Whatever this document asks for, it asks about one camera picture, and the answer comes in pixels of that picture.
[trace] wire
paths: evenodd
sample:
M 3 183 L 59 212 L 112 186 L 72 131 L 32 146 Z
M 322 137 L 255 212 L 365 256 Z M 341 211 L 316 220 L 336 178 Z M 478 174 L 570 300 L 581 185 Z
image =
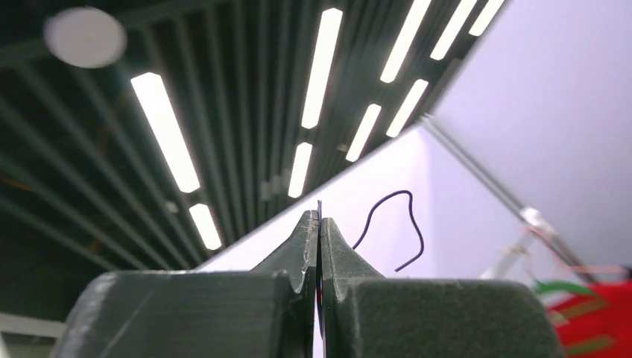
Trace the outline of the wire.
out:
M 121 92 L 114 101 L 114 115 L 117 116 L 129 102 L 129 92 Z M 101 154 L 107 155 L 107 143 L 110 138 L 111 128 L 109 125 L 102 125 L 97 132 L 97 148 Z
M 582 274 L 625 274 L 628 270 L 622 266 L 568 266 L 562 261 L 562 259 L 555 253 L 553 250 L 553 245 L 546 238 L 546 235 L 536 229 L 535 227 L 527 226 L 524 230 L 528 233 L 534 234 L 549 250 L 551 255 L 553 256 L 553 260 L 557 263 L 561 269 L 565 269 L 567 271 L 572 271 L 574 273 L 582 273 Z
M 383 202 L 400 194 L 408 195 L 408 214 L 410 215 L 411 222 L 413 223 L 414 229 L 417 232 L 417 235 L 419 236 L 420 249 L 419 249 L 419 252 L 413 258 L 403 263 L 400 267 L 395 268 L 395 272 L 401 271 L 403 268 L 412 264 L 415 260 L 419 259 L 421 255 L 423 254 L 423 249 L 424 249 L 423 236 L 421 235 L 421 231 L 419 230 L 419 227 L 417 226 L 417 222 L 415 221 L 414 214 L 413 214 L 413 193 L 410 192 L 409 190 L 397 190 L 396 192 L 392 192 L 391 194 L 386 195 L 384 198 L 380 199 L 375 205 L 373 205 L 373 207 L 371 208 L 371 211 L 369 212 L 369 216 L 367 218 L 367 224 L 364 226 L 364 231 L 362 231 L 362 235 L 360 235 L 360 239 L 358 239 L 358 241 L 353 246 L 353 249 L 355 250 L 364 239 L 364 236 L 367 235 L 367 231 L 369 230 L 369 225 L 371 224 L 371 217 L 373 216 L 373 212 L 375 212 L 375 210 L 380 205 L 382 205 Z
M 323 259 L 320 252 L 320 227 L 323 223 L 323 202 L 318 201 L 318 240 L 316 248 L 316 310 L 318 312 L 318 328 L 323 336 Z
M 518 247 L 515 247 L 515 248 L 509 248 L 509 250 L 511 252 L 516 253 L 516 254 L 522 254 L 522 255 L 525 255 L 527 257 L 527 260 L 525 261 L 525 271 L 526 271 L 527 275 L 533 281 L 538 281 L 537 277 L 535 276 L 534 270 L 533 270 L 533 255 L 531 255 L 531 252 L 529 250 L 527 250 L 526 248 L 523 248 L 522 246 L 518 246 Z
M 6 177 L 2 177 L 0 176 L 0 181 L 3 183 L 6 183 L 7 185 L 11 185 L 14 188 L 20 189 L 20 190 L 24 190 L 26 192 L 34 192 L 33 188 L 31 188 L 30 186 L 23 184 L 17 180 L 13 180 L 10 178 L 6 178 Z

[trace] round ceiling lamp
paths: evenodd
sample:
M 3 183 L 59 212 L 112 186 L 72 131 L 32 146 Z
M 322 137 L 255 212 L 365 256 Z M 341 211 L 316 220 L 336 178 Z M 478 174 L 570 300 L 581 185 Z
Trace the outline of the round ceiling lamp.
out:
M 48 50 L 65 63 L 85 69 L 117 61 L 127 45 L 123 25 L 93 7 L 73 7 L 44 24 Z

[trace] white partition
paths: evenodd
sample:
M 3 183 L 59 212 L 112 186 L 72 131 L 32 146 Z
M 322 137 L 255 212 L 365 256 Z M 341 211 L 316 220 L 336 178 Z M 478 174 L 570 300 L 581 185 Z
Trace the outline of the white partition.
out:
M 433 112 L 586 264 L 632 263 L 631 13 L 513 0 Z

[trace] cable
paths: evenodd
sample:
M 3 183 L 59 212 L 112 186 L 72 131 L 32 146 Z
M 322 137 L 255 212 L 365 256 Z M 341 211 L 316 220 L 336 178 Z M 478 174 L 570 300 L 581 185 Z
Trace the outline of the cable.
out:
M 20 189 L 20 190 L 24 190 L 25 192 L 33 192 L 33 188 L 31 188 L 30 186 L 23 184 L 17 180 L 13 180 L 10 178 L 6 178 L 6 177 L 2 177 L 0 176 L 0 181 L 7 184 L 7 185 L 11 185 L 14 188 Z
M 562 261 L 562 259 L 555 253 L 553 249 L 553 245 L 546 238 L 546 235 L 532 226 L 526 226 L 524 230 L 527 233 L 534 234 L 539 241 L 546 246 L 546 248 L 553 256 L 553 260 L 557 266 L 566 271 L 574 272 L 574 273 L 583 273 L 583 274 L 627 274 L 628 270 L 623 266 L 611 265 L 611 266 L 569 266 Z
M 373 207 L 371 208 L 371 211 L 369 212 L 369 216 L 367 218 L 367 224 L 364 226 L 364 231 L 362 231 L 362 235 L 360 235 L 360 239 L 358 239 L 358 241 L 355 243 L 355 245 L 353 246 L 353 249 L 355 250 L 358 245 L 360 245 L 360 243 L 362 242 L 362 240 L 364 239 L 364 236 L 367 234 L 367 231 L 369 230 L 369 225 L 371 224 L 371 217 L 373 216 L 373 212 L 385 201 L 387 201 L 388 199 L 397 196 L 399 194 L 406 194 L 408 195 L 408 214 L 410 214 L 411 216 L 411 222 L 413 223 L 414 229 L 417 232 L 417 235 L 419 236 L 419 243 L 420 243 L 420 250 L 419 253 L 417 253 L 413 258 L 411 258 L 410 260 L 406 261 L 405 263 L 403 263 L 400 267 L 395 268 L 395 272 L 399 272 L 401 271 L 403 268 L 405 268 L 406 266 L 412 264 L 415 260 L 419 259 L 421 257 L 421 255 L 423 254 L 423 249 L 424 249 L 424 244 L 423 244 L 423 236 L 421 235 L 421 231 L 419 230 L 419 227 L 417 226 L 417 222 L 414 219 L 414 215 L 413 215 L 413 193 L 408 191 L 408 190 L 397 190 L 396 192 L 392 192 L 389 195 L 386 195 L 384 198 L 380 199 L 375 205 L 373 205 Z
M 323 336 L 323 260 L 320 256 L 320 226 L 323 223 L 323 202 L 318 201 L 318 240 L 316 248 L 316 310 L 318 312 L 318 328 Z

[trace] orange wire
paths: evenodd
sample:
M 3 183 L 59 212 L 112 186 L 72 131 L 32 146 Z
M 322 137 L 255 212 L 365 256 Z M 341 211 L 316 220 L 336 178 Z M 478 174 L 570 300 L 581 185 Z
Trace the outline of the orange wire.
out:
M 127 96 L 128 92 L 122 92 L 116 100 L 114 101 L 114 115 L 118 115 L 127 105 L 129 97 Z M 107 155 L 107 143 L 108 138 L 110 137 L 110 127 L 108 125 L 103 125 L 99 132 L 97 133 L 97 147 L 99 151 L 105 156 Z
M 517 248 L 512 248 L 512 251 L 523 254 L 527 257 L 527 261 L 525 263 L 525 271 L 532 280 L 537 281 L 537 278 L 535 277 L 535 273 L 533 271 L 533 255 L 531 255 L 531 252 L 521 246 Z
M 549 250 L 549 252 L 553 256 L 553 260 L 555 260 L 557 265 L 562 269 L 576 272 L 576 273 L 582 273 L 582 274 L 624 274 L 628 272 L 628 270 L 626 270 L 622 266 L 615 266 L 615 265 L 612 265 L 612 266 L 569 266 L 565 264 L 564 261 L 562 261 L 562 259 L 557 255 L 555 250 L 553 250 L 553 245 L 549 242 L 549 240 L 546 238 L 544 233 L 530 226 L 524 227 L 524 230 L 528 233 L 534 234 L 546 246 L 546 248 Z
M 9 179 L 9 178 L 4 178 L 4 177 L 0 177 L 0 180 L 2 180 L 3 182 L 5 182 L 6 184 L 9 184 L 15 188 L 24 190 L 26 192 L 33 192 L 33 188 L 31 188 L 30 186 L 20 183 L 17 180 L 13 180 L 13 179 Z

